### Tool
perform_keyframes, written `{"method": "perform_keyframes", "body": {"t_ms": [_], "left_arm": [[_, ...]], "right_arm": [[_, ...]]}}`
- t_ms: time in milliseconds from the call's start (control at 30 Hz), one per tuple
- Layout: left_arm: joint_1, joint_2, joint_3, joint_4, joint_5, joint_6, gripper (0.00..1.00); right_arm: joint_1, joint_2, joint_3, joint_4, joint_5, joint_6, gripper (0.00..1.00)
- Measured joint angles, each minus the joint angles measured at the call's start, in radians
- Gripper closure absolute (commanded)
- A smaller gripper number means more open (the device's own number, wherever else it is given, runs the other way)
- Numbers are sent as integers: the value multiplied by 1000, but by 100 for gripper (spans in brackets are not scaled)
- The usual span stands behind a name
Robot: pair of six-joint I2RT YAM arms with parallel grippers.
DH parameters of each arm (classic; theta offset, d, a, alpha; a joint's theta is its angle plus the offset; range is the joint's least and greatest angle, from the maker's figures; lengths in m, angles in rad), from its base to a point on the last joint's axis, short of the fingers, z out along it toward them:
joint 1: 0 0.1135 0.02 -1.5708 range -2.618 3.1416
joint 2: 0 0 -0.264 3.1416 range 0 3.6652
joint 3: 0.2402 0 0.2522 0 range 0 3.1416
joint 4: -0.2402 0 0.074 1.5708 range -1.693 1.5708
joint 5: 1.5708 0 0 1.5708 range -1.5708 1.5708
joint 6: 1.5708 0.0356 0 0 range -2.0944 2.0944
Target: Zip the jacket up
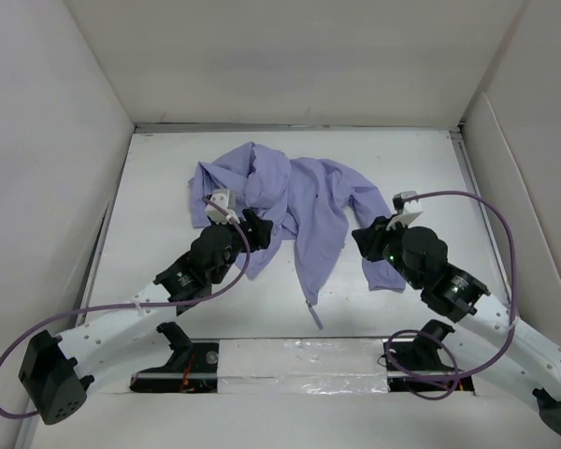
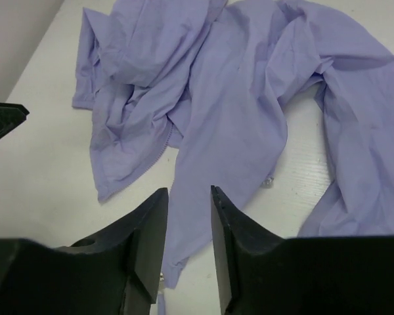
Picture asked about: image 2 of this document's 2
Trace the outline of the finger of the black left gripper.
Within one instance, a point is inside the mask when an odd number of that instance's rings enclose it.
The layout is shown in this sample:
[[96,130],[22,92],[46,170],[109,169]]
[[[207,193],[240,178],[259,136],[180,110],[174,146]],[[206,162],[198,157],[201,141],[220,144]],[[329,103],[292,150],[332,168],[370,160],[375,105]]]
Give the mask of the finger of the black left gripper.
[[21,104],[0,102],[0,139],[25,122],[29,114]]

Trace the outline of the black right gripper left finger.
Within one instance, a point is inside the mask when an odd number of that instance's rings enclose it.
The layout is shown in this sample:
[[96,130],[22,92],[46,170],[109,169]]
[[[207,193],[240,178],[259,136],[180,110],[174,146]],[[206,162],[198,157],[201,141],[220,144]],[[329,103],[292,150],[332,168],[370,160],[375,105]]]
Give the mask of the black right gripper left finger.
[[156,302],[168,191],[70,246],[0,239],[0,314],[148,314]]

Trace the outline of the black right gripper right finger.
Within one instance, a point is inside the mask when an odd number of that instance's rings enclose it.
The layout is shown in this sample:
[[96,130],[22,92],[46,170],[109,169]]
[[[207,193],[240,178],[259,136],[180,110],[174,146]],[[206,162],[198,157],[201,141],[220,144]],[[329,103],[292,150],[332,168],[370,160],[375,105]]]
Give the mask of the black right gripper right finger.
[[222,314],[394,314],[394,236],[281,238],[211,187]]

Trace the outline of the lilac zip-up jacket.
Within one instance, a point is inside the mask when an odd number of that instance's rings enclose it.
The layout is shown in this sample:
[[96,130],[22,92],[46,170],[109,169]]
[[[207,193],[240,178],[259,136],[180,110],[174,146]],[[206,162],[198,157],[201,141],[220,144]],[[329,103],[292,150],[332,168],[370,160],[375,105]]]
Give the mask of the lilac zip-up jacket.
[[394,234],[394,54],[308,1],[116,1],[84,9],[72,105],[91,110],[98,200],[178,149],[162,262],[175,288],[211,240],[209,189],[239,207],[274,174],[284,108],[318,85],[332,183],[300,236]]

